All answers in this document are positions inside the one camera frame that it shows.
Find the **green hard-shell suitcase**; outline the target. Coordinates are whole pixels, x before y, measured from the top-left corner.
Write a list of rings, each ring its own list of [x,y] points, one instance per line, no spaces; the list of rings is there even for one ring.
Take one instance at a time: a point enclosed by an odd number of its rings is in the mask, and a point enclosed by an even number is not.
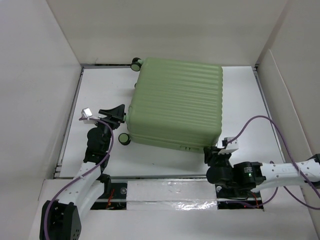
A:
[[[132,142],[187,152],[217,144],[223,121],[222,66],[135,57],[130,67],[138,73],[125,118]]]

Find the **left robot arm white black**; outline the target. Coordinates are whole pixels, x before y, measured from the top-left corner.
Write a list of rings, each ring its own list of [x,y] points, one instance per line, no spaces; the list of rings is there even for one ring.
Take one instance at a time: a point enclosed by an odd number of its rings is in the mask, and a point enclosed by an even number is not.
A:
[[[99,110],[93,116],[89,108],[81,111],[80,121],[93,124],[87,132],[84,159],[76,176],[47,200],[41,210],[39,239],[77,240],[82,220],[98,198],[112,195],[111,177],[104,173],[115,142],[114,130],[125,122],[125,105]]]

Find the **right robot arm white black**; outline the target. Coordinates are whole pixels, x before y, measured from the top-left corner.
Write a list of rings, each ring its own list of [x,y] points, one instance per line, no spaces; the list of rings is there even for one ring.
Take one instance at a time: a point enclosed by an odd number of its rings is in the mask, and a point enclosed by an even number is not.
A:
[[[264,189],[286,186],[304,186],[311,182],[320,188],[320,155],[296,163],[240,162],[230,164],[233,150],[205,147],[204,163],[208,165],[206,179],[222,189],[231,189],[237,197],[248,191],[257,193]]]

